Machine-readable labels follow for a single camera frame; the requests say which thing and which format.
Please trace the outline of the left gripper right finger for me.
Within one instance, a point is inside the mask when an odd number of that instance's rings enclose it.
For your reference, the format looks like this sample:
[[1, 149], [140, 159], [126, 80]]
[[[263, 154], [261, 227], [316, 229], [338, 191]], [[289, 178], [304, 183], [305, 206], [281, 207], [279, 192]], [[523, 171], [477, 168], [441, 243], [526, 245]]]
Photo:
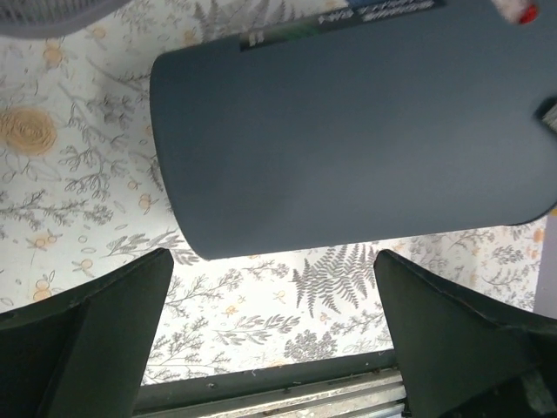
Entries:
[[556, 321], [382, 250], [373, 264], [413, 417], [554, 417]]

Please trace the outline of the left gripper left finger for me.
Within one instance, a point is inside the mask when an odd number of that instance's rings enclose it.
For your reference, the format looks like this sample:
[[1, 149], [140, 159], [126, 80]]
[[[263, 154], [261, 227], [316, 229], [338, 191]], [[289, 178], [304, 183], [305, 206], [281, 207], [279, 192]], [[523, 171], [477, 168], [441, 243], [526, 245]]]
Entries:
[[1, 315], [3, 417], [130, 417], [171, 282], [158, 248]]

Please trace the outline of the grey mesh waste basket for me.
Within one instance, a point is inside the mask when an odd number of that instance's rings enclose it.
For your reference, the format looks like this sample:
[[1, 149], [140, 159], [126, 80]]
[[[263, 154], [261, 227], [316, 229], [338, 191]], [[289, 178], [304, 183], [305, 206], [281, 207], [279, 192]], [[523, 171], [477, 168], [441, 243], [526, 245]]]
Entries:
[[66, 36], [130, 0], [1, 0], [1, 35], [23, 39]]

